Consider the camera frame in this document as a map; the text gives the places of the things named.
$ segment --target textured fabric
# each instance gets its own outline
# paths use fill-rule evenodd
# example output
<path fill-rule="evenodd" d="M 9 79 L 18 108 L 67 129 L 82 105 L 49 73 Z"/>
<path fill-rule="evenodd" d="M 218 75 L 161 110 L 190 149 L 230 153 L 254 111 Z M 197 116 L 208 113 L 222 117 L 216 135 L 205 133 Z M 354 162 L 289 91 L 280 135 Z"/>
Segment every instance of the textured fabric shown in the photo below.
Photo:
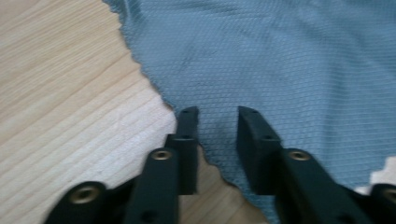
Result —
<path fill-rule="evenodd" d="M 199 106 L 209 161 L 271 220 L 236 155 L 239 105 L 352 188 L 396 155 L 395 1 L 105 1 L 165 102 Z"/>

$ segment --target wooden table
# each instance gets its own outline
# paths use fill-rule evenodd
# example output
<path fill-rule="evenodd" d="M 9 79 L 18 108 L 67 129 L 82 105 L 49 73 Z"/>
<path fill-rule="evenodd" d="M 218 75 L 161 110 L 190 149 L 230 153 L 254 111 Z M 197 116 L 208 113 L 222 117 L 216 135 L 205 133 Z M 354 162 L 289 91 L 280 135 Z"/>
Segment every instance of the wooden table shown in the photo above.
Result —
<path fill-rule="evenodd" d="M 100 1 L 0 2 L 0 223 L 42 223 L 65 190 L 138 175 L 175 128 L 171 108 L 131 59 L 118 15 Z M 263 223 L 200 167 L 181 223 Z"/>

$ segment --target wood grain surface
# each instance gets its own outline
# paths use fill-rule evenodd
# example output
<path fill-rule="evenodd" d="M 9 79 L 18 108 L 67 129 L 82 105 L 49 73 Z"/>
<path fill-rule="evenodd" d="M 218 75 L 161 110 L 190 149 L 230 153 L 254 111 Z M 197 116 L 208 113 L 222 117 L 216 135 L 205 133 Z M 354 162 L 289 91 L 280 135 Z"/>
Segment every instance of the wood grain surface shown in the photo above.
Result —
<path fill-rule="evenodd" d="M 175 128 L 98 0 L 0 2 L 0 223 L 42 223 L 77 183 L 138 175 Z M 201 156 L 181 223 L 264 223 Z"/>

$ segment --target blue cloth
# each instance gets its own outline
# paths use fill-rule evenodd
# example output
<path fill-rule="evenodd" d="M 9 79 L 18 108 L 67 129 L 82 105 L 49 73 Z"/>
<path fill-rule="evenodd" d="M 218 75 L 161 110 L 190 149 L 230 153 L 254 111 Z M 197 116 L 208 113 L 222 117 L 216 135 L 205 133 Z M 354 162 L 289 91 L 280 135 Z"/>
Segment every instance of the blue cloth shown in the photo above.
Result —
<path fill-rule="evenodd" d="M 236 155 L 239 105 L 348 187 L 396 155 L 396 1 L 105 2 L 165 102 L 199 106 L 209 162 L 270 220 L 272 199 L 251 193 Z"/>

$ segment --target black plastic bracket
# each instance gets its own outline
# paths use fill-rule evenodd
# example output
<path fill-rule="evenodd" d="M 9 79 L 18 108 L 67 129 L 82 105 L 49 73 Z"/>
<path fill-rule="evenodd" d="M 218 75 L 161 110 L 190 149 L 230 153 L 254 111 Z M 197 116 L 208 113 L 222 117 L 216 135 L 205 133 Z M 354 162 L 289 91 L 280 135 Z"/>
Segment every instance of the black plastic bracket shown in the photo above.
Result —
<path fill-rule="evenodd" d="M 396 223 L 395 186 L 359 195 L 338 185 L 313 155 L 280 143 L 258 111 L 239 107 L 236 144 L 247 181 L 257 194 L 276 196 L 282 223 Z"/>
<path fill-rule="evenodd" d="M 176 133 L 148 154 L 140 176 L 115 189 L 81 183 L 66 192 L 45 223 L 178 223 L 178 195 L 196 192 L 197 125 L 198 108 L 182 110 Z"/>

